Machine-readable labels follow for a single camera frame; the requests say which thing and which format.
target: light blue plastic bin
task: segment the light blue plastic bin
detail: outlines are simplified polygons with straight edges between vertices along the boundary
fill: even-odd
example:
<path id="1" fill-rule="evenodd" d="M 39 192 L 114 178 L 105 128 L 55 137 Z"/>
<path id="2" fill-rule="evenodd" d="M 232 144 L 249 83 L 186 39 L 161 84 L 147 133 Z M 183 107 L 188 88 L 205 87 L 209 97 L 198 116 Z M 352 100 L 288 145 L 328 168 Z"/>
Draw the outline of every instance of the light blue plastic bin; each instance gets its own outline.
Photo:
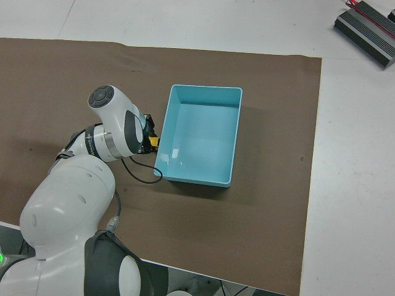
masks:
<path id="1" fill-rule="evenodd" d="M 172 86 L 155 162 L 165 179 L 230 186 L 242 93 L 241 88 Z"/>

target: red wire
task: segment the red wire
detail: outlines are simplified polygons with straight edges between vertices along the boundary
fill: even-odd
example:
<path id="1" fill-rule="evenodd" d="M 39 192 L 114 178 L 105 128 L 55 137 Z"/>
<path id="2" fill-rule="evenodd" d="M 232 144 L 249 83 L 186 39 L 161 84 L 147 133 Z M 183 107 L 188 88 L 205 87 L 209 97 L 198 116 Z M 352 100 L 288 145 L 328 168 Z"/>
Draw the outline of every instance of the red wire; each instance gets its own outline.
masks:
<path id="1" fill-rule="evenodd" d="M 383 26 L 381 26 L 379 23 L 377 23 L 376 21 L 374 21 L 373 19 L 371 19 L 365 12 L 363 12 L 362 10 L 360 10 L 356 4 L 358 4 L 359 2 L 357 2 L 356 0 L 347 0 L 346 5 L 348 7 L 351 7 L 353 9 L 355 9 L 360 15 L 362 15 L 363 17 L 365 17 L 366 19 L 368 19 L 369 21 L 371 21 L 372 23 L 374 23 L 378 28 L 380 28 L 382 31 L 384 31 L 384 33 L 386 33 L 387 35 L 389 35 L 390 37 L 392 37 L 392 39 L 395 39 L 395 35 L 393 35 L 390 31 L 388 31 L 386 28 L 384 28 Z"/>

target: rectangular container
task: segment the rectangular container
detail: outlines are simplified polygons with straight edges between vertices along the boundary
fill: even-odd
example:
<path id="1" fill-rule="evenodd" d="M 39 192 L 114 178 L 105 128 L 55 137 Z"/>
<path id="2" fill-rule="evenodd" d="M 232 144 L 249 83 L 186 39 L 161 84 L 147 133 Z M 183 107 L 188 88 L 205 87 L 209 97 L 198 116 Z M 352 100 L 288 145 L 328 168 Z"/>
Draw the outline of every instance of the rectangular container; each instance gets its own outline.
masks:
<path id="1" fill-rule="evenodd" d="M 155 162 L 165 179 L 230 186 L 242 94 L 241 88 L 172 86 Z"/>

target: white table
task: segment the white table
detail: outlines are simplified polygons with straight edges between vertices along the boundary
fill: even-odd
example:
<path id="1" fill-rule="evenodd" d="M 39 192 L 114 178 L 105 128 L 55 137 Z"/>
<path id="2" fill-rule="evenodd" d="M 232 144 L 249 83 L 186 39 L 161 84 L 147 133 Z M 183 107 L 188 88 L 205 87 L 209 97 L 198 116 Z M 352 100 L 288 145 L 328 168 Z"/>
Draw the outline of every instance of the white table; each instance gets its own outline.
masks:
<path id="1" fill-rule="evenodd" d="M 323 57 L 301 296 L 395 294 L 395 66 L 383 71 L 334 31 L 342 1 L 0 5 L 0 37 Z"/>

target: brown paper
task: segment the brown paper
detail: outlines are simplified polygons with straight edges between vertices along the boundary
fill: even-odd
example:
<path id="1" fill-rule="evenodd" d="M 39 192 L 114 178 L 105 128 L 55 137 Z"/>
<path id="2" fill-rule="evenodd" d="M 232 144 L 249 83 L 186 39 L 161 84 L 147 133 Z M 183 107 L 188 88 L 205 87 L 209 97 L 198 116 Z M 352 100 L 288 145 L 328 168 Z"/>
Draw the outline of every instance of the brown paper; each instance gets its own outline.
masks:
<path id="1" fill-rule="evenodd" d="M 320 59 L 296 55 L 0 39 L 0 220 L 19 224 L 71 133 L 99 122 L 87 106 L 96 87 L 120 88 L 160 134 L 173 84 L 237 86 L 243 106 L 231 187 L 145 185 L 110 163 L 123 201 L 117 235 L 147 260 L 298 295 L 320 67 Z M 136 159 L 153 164 L 155 155 Z M 113 202 L 102 225 L 115 212 Z"/>

